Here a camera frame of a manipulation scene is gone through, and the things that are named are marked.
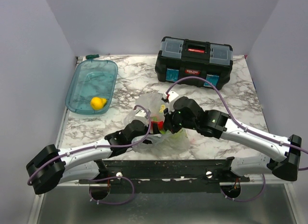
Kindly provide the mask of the green fake apple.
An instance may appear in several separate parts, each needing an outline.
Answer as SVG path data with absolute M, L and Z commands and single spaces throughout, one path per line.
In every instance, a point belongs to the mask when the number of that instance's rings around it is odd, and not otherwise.
M 161 134 L 165 140 L 187 138 L 187 134 L 184 129 L 181 129 L 177 133 L 172 133 L 170 131 L 161 131 Z

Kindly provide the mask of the green handled screwdriver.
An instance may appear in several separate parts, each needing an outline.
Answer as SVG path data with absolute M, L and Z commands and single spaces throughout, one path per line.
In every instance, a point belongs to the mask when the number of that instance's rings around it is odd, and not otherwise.
M 86 60 L 101 60 L 101 59 L 106 59 L 110 57 L 110 54 L 103 54 L 103 55 L 100 55 L 100 54 L 89 54 L 89 55 L 86 55 L 85 56 L 85 59 Z

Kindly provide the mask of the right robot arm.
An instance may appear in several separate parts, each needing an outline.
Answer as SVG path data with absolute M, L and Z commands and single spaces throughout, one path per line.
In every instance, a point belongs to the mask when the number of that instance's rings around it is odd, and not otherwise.
M 204 137 L 233 141 L 259 152 L 255 157 L 232 158 L 221 170 L 228 182 L 245 174 L 272 173 L 279 179 L 297 180 L 301 156 L 301 137 L 277 136 L 232 120 L 218 110 L 203 110 L 188 97 L 167 96 L 164 129 L 177 133 L 182 128 L 195 130 Z

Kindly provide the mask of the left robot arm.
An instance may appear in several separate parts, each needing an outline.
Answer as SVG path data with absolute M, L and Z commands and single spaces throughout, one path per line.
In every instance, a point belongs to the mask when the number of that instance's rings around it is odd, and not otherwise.
M 67 149 L 47 145 L 26 165 L 27 184 L 40 195 L 70 181 L 94 180 L 102 183 L 107 176 L 102 160 L 124 154 L 139 143 L 153 143 L 151 138 L 158 137 L 162 128 L 161 121 L 145 125 L 133 120 L 123 130 L 91 144 Z

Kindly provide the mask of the teal transparent plastic tray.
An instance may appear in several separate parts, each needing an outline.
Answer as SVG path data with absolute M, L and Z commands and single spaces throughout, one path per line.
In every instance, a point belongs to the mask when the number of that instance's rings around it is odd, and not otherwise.
M 118 66 L 111 60 L 88 59 L 77 67 L 70 83 L 65 105 L 68 110 L 80 115 L 101 115 L 106 113 L 111 104 Z M 95 110 L 91 107 L 92 98 L 106 99 L 103 108 Z

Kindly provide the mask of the translucent plastic bag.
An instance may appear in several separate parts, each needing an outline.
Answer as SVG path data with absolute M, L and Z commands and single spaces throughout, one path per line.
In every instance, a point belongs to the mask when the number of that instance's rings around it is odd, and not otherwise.
M 135 152 L 168 157 L 189 149 L 190 141 L 185 129 L 172 134 L 164 128 L 164 110 L 168 108 L 168 104 L 163 102 L 162 97 L 161 93 L 151 92 L 141 95 L 135 102 L 146 108 L 151 118 L 150 134 L 143 143 L 133 146 Z

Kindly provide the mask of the black mounting rail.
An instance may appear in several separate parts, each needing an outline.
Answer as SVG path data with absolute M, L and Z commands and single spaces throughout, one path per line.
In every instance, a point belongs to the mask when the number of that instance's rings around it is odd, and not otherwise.
M 89 182 L 95 192 L 107 179 L 111 194 L 220 192 L 220 184 L 249 182 L 231 172 L 233 158 L 198 160 L 98 160 L 99 174 Z

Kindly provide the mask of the black Delixi toolbox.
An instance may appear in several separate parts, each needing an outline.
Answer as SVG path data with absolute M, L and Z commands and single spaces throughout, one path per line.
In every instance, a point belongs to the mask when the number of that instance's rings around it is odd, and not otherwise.
M 230 81 L 232 66 L 233 48 L 228 44 L 163 37 L 155 72 L 160 82 L 193 76 L 221 90 Z

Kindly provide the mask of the yellow fake lemon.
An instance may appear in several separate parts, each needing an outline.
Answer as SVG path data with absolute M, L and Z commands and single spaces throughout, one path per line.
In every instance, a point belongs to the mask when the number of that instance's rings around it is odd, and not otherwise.
M 93 110 L 101 110 L 107 104 L 108 100 L 101 97 L 93 97 L 90 101 L 90 106 Z

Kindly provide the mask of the red fake apple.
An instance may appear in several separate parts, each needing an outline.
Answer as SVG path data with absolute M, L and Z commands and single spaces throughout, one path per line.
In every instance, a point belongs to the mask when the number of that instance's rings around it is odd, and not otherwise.
M 154 127 L 157 127 L 158 130 L 163 130 L 163 125 L 164 125 L 164 122 L 163 121 L 152 121 L 152 129 L 154 129 Z

